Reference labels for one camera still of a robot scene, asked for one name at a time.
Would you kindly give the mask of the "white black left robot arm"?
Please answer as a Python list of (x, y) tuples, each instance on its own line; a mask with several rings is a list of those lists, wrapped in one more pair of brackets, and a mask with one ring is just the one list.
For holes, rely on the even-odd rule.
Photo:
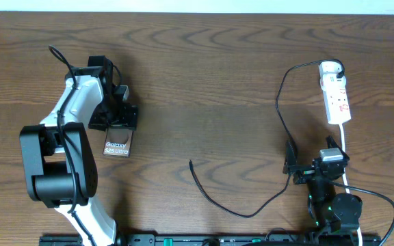
[(127, 85), (114, 84), (117, 71), (104, 55), (89, 57), (85, 67), (70, 67), (54, 109), (39, 124), (20, 131), (29, 197), (65, 216), (79, 234), (76, 239), (49, 238), (48, 244), (127, 243), (96, 194), (98, 170), (86, 133), (106, 133), (103, 154), (130, 155), (138, 107), (128, 102)]

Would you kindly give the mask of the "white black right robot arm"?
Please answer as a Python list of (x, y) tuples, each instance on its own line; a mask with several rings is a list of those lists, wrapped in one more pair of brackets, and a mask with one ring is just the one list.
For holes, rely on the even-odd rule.
[(329, 233), (353, 232), (359, 229), (362, 200), (351, 193), (337, 193), (332, 184), (344, 173), (350, 160), (336, 141), (328, 136), (327, 148), (310, 165), (301, 165), (290, 141), (286, 142), (283, 173), (293, 177), (295, 185), (306, 185), (310, 207), (318, 228)]

